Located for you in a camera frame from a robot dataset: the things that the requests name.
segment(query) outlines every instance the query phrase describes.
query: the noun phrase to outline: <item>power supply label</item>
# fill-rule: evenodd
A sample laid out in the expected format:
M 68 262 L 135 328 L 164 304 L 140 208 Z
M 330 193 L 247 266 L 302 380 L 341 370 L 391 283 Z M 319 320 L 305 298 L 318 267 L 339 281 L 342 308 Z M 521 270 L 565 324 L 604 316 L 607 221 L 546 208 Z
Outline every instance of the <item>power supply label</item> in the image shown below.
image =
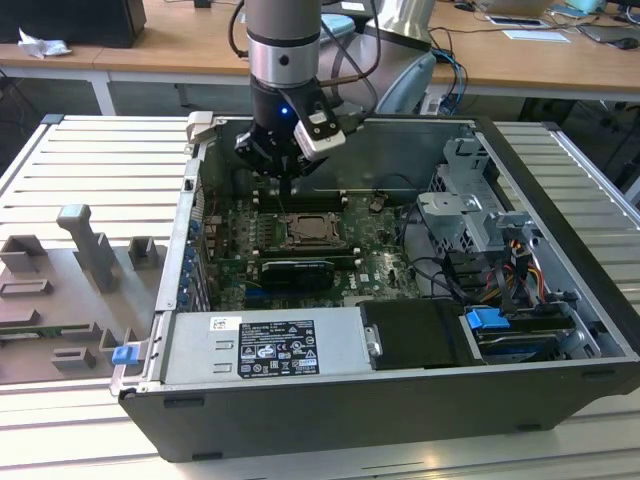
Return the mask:
M 313 320 L 241 323 L 238 375 L 263 378 L 320 373 Z

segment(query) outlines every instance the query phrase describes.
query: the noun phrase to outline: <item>desk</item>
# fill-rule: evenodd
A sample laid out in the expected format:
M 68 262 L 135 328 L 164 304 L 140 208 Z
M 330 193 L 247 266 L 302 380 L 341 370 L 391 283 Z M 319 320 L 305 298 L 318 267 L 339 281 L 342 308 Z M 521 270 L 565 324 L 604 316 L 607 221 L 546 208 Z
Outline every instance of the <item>desk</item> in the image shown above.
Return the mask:
M 116 113 L 109 82 L 248 84 L 248 62 L 227 45 L 233 7 L 194 9 L 191 2 L 145 0 L 145 9 L 146 29 L 134 48 L 72 46 L 71 55 L 38 60 L 15 45 L 0 45 L 0 68 L 15 77 L 89 81 L 104 115 Z M 481 18 L 439 2 L 430 25 L 497 28 Z M 236 35 L 242 47 L 241 25 Z M 444 32 L 434 36 L 447 45 Z M 599 45 L 577 33 L 566 34 L 570 44 L 510 40 L 502 32 L 452 36 L 456 56 L 469 72 L 469 94 L 640 101 L 640 50 Z M 444 91 L 452 80 L 451 68 L 438 65 L 430 91 Z

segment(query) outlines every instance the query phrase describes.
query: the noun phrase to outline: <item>white paper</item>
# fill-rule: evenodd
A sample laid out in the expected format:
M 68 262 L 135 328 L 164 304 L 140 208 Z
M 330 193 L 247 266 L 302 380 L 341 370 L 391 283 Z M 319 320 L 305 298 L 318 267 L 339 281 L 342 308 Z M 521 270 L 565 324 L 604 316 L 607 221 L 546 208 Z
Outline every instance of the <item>white paper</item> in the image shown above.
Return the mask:
M 353 10 L 355 12 L 364 12 L 366 11 L 364 5 L 358 2 L 342 2 L 342 8 L 344 10 Z
M 504 34 L 512 40 L 535 40 L 537 42 L 571 43 L 567 37 L 558 32 L 531 32 L 529 30 L 504 30 Z
M 55 57 L 71 53 L 67 44 L 62 40 L 41 40 L 27 35 L 22 29 L 19 29 L 19 32 L 20 41 L 18 42 L 18 46 L 32 57 L 43 59 L 45 56 Z

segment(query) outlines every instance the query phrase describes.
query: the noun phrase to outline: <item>motherboard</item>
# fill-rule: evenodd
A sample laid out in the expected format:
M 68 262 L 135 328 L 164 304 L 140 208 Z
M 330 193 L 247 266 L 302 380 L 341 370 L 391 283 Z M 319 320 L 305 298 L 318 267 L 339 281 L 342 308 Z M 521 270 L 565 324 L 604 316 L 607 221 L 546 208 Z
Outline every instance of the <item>motherboard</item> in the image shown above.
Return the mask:
M 213 310 L 356 306 L 419 298 L 382 192 L 214 198 L 204 219 Z

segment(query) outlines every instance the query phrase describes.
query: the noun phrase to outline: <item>circuit board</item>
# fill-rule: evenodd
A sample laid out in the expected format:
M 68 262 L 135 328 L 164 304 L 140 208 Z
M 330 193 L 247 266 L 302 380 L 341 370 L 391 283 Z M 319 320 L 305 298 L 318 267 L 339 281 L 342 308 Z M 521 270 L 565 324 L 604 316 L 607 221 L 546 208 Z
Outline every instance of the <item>circuit board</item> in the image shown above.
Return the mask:
M 206 267 L 212 308 L 340 307 L 418 298 L 415 272 L 396 241 L 397 209 L 377 200 L 373 194 L 350 195 L 342 211 L 323 213 L 290 213 L 284 207 L 264 213 L 251 198 L 222 200 L 209 217 L 215 225 L 207 227 L 214 234 Z M 328 262 L 335 266 L 333 285 L 314 292 L 265 292 L 261 265 L 279 260 Z

